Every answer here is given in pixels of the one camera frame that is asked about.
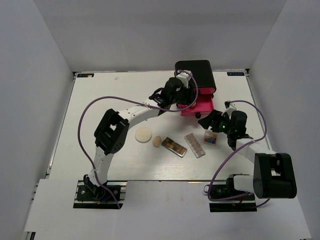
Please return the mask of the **pink drawer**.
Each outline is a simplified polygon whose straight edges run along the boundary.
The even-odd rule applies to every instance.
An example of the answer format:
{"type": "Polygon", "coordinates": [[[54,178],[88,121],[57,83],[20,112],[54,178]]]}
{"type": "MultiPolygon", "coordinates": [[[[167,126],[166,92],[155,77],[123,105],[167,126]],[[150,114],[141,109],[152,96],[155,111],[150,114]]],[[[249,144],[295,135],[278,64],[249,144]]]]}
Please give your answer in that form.
{"type": "Polygon", "coordinates": [[[198,90],[194,88],[194,93],[198,93],[199,95],[212,95],[216,92],[216,88],[214,87],[199,87],[198,90]]]}
{"type": "Polygon", "coordinates": [[[196,117],[197,119],[207,116],[214,109],[213,96],[213,94],[200,94],[195,104],[183,110],[180,115],[183,117],[196,117]]]}

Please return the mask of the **pink top drawer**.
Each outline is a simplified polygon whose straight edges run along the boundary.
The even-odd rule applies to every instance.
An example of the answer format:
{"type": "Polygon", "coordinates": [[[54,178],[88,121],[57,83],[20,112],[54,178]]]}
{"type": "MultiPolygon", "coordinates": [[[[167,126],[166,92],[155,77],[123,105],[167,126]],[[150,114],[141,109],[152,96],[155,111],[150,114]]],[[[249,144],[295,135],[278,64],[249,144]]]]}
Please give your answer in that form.
{"type": "Polygon", "coordinates": [[[216,92],[216,88],[214,87],[199,87],[198,90],[194,88],[194,93],[198,93],[199,95],[212,95],[216,92]]]}

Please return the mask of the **beige makeup sponge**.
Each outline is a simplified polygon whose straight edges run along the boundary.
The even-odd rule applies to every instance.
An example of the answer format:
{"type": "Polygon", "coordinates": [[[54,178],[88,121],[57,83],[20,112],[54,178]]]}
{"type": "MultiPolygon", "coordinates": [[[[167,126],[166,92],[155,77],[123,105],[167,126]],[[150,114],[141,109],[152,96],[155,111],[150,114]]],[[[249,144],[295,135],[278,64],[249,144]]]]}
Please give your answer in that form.
{"type": "Polygon", "coordinates": [[[158,148],[160,145],[161,145],[161,142],[162,142],[162,139],[161,137],[158,135],[156,136],[153,141],[152,141],[152,145],[155,147],[155,148],[158,148]]]}

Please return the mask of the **round white powder puff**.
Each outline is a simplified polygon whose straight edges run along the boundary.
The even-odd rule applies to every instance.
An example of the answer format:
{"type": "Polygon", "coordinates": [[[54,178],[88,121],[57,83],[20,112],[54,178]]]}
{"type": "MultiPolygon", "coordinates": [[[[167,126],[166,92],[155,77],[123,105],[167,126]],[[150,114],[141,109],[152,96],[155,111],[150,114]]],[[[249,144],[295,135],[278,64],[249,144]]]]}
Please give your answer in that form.
{"type": "Polygon", "coordinates": [[[136,130],[134,137],[139,143],[147,143],[152,138],[152,131],[148,127],[140,127],[136,130]]]}

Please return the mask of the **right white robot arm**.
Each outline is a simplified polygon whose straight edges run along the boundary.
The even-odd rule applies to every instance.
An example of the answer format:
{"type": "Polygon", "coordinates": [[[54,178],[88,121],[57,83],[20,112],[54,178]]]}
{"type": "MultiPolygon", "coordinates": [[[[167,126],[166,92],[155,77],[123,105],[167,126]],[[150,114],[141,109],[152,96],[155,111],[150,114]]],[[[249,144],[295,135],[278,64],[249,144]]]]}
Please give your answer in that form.
{"type": "Polygon", "coordinates": [[[231,114],[213,110],[198,120],[205,129],[224,133],[232,154],[240,154],[253,163],[253,174],[231,174],[222,189],[212,184],[207,193],[211,201],[236,200],[249,194],[259,199],[293,199],[297,185],[291,156],[277,153],[262,145],[247,134],[247,114],[234,110],[231,114]]]}

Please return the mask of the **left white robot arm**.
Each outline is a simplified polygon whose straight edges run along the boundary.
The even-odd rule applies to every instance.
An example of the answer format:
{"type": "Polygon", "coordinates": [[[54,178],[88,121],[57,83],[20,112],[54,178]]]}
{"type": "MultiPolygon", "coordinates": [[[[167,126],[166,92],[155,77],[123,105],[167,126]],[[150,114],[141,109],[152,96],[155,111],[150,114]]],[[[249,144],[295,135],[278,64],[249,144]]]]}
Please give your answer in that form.
{"type": "Polygon", "coordinates": [[[112,158],[125,145],[130,128],[171,112],[172,105],[187,100],[191,94],[197,94],[197,83],[190,81],[194,81],[194,77],[182,72],[171,77],[164,87],[157,89],[146,101],[134,101],[131,108],[120,111],[111,108],[105,112],[94,131],[95,157],[90,159],[92,168],[83,178],[90,196],[96,200],[105,196],[112,158]]]}

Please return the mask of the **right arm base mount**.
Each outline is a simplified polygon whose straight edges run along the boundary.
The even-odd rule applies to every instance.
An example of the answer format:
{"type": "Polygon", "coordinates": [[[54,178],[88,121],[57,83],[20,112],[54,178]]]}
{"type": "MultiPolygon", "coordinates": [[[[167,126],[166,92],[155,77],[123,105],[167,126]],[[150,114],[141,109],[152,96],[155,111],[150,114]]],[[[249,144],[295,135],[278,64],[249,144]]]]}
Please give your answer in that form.
{"type": "Polygon", "coordinates": [[[211,213],[257,211],[252,175],[230,174],[225,181],[218,180],[212,185],[205,185],[203,191],[210,197],[211,213]]]}

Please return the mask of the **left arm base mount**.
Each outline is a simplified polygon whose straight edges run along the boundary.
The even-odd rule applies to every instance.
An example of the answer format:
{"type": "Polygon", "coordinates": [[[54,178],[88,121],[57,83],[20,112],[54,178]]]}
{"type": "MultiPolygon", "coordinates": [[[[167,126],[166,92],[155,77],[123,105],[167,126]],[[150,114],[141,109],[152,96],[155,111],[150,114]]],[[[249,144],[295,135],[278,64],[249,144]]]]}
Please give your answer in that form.
{"type": "MultiPolygon", "coordinates": [[[[112,191],[119,207],[123,206],[126,197],[125,181],[109,181],[106,187],[112,191]]],[[[119,210],[117,203],[112,195],[102,188],[102,193],[94,195],[83,180],[79,180],[76,187],[75,197],[73,201],[74,209],[97,209],[97,210],[119,210]]]]}

